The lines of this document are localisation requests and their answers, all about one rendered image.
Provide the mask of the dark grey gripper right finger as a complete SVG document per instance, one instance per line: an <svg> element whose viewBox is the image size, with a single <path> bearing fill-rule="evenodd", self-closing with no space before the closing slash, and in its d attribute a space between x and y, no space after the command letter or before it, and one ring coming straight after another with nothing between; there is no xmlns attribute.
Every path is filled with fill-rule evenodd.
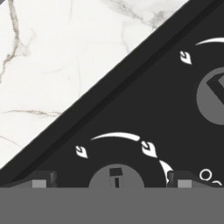
<svg viewBox="0 0 224 224"><path fill-rule="evenodd" d="M169 171L167 186L171 188L222 188L218 182L202 180L190 171Z"/></svg>

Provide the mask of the grey stove knob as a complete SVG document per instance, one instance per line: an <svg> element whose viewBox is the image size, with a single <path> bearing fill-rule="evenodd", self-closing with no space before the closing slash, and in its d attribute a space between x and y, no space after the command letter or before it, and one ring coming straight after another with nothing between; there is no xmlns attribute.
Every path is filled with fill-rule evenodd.
<svg viewBox="0 0 224 224"><path fill-rule="evenodd" d="M199 112L210 123L224 125L224 67L215 68L203 77L196 102Z"/></svg>
<svg viewBox="0 0 224 224"><path fill-rule="evenodd" d="M137 171L125 164L109 164L99 169L89 182L89 188L144 188Z"/></svg>

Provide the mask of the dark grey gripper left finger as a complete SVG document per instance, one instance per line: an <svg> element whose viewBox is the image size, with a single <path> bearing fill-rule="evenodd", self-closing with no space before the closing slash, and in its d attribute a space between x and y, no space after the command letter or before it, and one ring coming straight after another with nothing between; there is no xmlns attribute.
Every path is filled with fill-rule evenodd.
<svg viewBox="0 0 224 224"><path fill-rule="evenodd" d="M34 171L26 178L13 181L3 187L16 187L16 188L47 188L52 187L56 183L56 171Z"/></svg>

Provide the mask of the black stove hob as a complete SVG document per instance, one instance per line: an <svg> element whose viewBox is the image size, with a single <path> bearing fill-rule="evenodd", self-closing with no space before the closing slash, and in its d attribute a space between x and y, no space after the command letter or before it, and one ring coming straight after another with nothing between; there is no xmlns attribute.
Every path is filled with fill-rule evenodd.
<svg viewBox="0 0 224 224"><path fill-rule="evenodd" d="M224 188L224 125L200 112L203 77L224 67L224 0L188 0L125 60L0 169L0 187L56 171L52 187L89 188L122 164L144 187L187 171Z"/></svg>

